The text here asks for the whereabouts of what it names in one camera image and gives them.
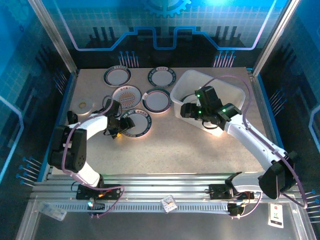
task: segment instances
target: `plate with black rim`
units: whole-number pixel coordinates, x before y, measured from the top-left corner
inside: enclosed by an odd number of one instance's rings
[[[141,109],[131,109],[126,111],[122,116],[122,118],[131,118],[134,127],[128,129],[127,131],[123,132],[123,134],[130,138],[139,138],[143,135],[147,134],[151,128],[151,116],[144,110]]]
[[[166,88],[176,81],[176,73],[166,66],[158,66],[148,73],[148,81],[157,88]]]
[[[120,87],[129,82],[131,72],[126,66],[112,66],[103,75],[104,82],[110,87]]]
[[[112,93],[112,98],[121,103],[123,110],[132,109],[140,103],[141,92],[136,86],[124,85]]]
[[[151,113],[159,114],[167,111],[172,101],[170,93],[162,88],[153,88],[142,95],[142,104]]]

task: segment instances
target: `orange-patterned plate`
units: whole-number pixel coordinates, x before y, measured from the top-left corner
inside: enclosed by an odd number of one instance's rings
[[[132,109],[140,103],[140,90],[132,85],[118,87],[112,94],[112,98],[121,103],[122,109]]]

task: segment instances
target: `small round disc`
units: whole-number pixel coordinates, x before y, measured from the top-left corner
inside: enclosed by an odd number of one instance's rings
[[[110,87],[120,87],[129,82],[131,72],[126,66],[112,66],[103,75],[104,82]]]
[[[123,110],[137,106],[140,103],[141,96],[140,90],[132,85],[118,87],[112,94],[112,98],[121,103]]]
[[[149,112],[159,114],[167,111],[171,107],[172,101],[167,90],[153,88],[143,94],[142,104]]]
[[[151,116],[144,110],[131,109],[126,111],[122,118],[130,117],[134,123],[134,127],[125,131],[123,134],[130,138],[139,138],[149,132],[151,128]]]
[[[149,72],[148,81],[157,88],[169,87],[175,83],[176,73],[166,66],[155,67]]]
[[[72,111],[78,115],[88,114],[94,106],[93,101],[90,98],[80,98],[73,102]]]

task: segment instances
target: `gear logo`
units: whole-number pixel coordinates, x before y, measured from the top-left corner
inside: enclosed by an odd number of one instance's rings
[[[186,10],[186,5],[191,3],[190,0],[141,0],[141,2],[150,14],[164,18],[168,15],[173,17],[174,14],[180,14],[181,10]]]

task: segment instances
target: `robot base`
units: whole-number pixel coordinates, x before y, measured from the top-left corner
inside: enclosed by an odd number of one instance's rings
[[[104,184],[103,188],[111,188],[120,186],[119,184]],[[121,191],[119,189],[113,189],[109,191],[97,191],[91,188],[88,188],[83,185],[79,185],[76,191],[76,199],[77,200],[90,200],[90,198],[94,198],[96,200],[118,200],[120,198]]]

